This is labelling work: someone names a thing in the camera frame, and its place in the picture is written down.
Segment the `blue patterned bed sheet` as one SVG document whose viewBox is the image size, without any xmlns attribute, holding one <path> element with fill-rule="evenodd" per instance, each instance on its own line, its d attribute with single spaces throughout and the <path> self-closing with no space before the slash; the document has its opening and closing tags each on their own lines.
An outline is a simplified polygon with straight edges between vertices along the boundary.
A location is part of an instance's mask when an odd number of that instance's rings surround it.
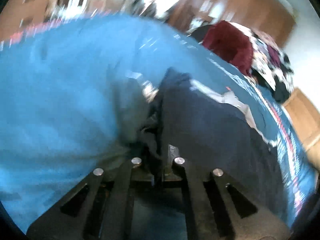
<svg viewBox="0 0 320 240">
<path fill-rule="evenodd" d="M 100 161 L 112 168 L 168 68 L 232 90 L 276 143 L 292 224 L 316 184 L 285 111 L 193 38 L 125 14 L 53 21 L 1 42 L 1 203 L 26 232 Z"/>
</svg>

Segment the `pile of mixed clothes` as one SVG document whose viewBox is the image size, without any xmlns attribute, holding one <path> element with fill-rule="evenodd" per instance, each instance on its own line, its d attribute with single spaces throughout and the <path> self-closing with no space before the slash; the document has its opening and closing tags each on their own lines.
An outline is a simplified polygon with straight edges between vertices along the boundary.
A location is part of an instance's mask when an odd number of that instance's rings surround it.
<svg viewBox="0 0 320 240">
<path fill-rule="evenodd" d="M 249 29 L 235 22 L 231 24 L 248 36 L 252 44 L 251 73 L 257 83 L 267 88 L 276 102 L 284 103 L 294 90 L 294 71 L 288 55 L 267 33 Z"/>
</svg>

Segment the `wooden bed headboard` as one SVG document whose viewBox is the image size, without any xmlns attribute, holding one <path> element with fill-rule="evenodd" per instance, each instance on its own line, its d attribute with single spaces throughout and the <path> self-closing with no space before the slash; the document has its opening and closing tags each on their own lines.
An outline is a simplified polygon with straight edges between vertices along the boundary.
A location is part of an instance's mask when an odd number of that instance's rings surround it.
<svg viewBox="0 0 320 240">
<path fill-rule="evenodd" d="M 283 106 L 310 163 L 319 170 L 319 111 L 299 89 L 295 88 Z"/>
</svg>

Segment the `navy work jacket grey collar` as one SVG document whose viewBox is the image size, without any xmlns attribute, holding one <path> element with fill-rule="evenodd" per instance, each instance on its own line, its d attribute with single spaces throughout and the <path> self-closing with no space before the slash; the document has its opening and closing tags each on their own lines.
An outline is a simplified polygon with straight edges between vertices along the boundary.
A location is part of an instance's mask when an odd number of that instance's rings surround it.
<svg viewBox="0 0 320 240">
<path fill-rule="evenodd" d="M 170 68 L 150 104 L 138 140 L 147 156 L 164 164 L 176 157 L 228 173 L 280 218 L 287 215 L 277 149 L 249 118 L 187 73 Z"/>
</svg>

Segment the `dark red velvet garment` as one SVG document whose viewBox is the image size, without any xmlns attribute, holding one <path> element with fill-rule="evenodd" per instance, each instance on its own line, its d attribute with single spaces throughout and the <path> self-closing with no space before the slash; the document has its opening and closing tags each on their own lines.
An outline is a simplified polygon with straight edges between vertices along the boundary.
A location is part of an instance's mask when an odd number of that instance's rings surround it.
<svg viewBox="0 0 320 240">
<path fill-rule="evenodd" d="M 253 47 L 242 31 L 227 21 L 212 25 L 202 45 L 224 61 L 232 64 L 245 76 L 251 76 Z"/>
</svg>

